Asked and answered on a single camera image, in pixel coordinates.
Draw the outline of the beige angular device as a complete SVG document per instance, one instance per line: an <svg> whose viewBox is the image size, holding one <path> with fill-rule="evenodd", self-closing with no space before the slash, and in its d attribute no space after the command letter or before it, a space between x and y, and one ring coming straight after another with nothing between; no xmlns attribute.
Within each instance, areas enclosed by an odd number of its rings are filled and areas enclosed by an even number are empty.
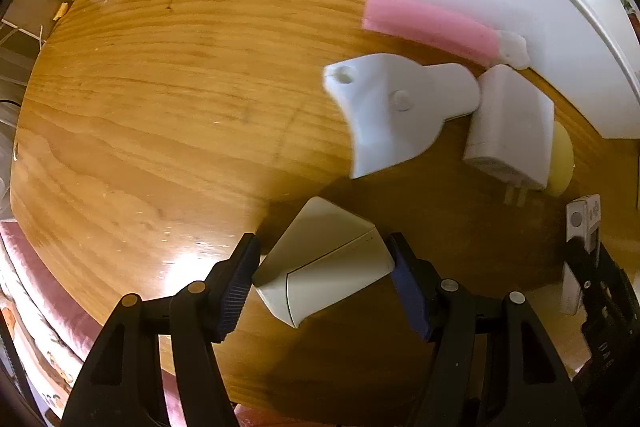
<svg viewBox="0 0 640 427"><path fill-rule="evenodd" d="M259 265L253 284L271 314L297 329L394 269L372 222L313 197Z"/></svg>

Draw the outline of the small white digital camera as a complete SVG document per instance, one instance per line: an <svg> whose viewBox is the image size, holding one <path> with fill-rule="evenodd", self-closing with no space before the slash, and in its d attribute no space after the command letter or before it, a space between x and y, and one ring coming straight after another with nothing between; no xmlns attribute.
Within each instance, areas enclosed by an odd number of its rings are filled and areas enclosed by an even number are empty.
<svg viewBox="0 0 640 427"><path fill-rule="evenodd" d="M600 226L602 218L599 194L574 199L565 208L566 241L570 244L570 261L595 265L600 257ZM582 283L564 262L560 310L566 315L575 315L582 305Z"/></svg>

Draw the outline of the white power adapter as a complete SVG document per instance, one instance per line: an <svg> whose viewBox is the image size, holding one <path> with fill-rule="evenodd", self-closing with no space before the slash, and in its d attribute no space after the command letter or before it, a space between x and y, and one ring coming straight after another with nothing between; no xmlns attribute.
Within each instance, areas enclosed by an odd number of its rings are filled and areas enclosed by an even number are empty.
<svg viewBox="0 0 640 427"><path fill-rule="evenodd" d="M463 161L506 184L542 191L548 185L554 104L519 72L496 65L478 78Z"/></svg>

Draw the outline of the white plastic scraper holder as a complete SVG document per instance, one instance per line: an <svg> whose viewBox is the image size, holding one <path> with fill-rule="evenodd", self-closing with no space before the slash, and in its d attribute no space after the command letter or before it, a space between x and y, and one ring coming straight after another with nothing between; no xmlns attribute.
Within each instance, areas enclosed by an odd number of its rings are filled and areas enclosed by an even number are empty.
<svg viewBox="0 0 640 427"><path fill-rule="evenodd" d="M326 66L323 88L341 109L352 138L352 179L421 155L449 119L480 105L480 86L466 67L422 66L375 53Z"/></svg>

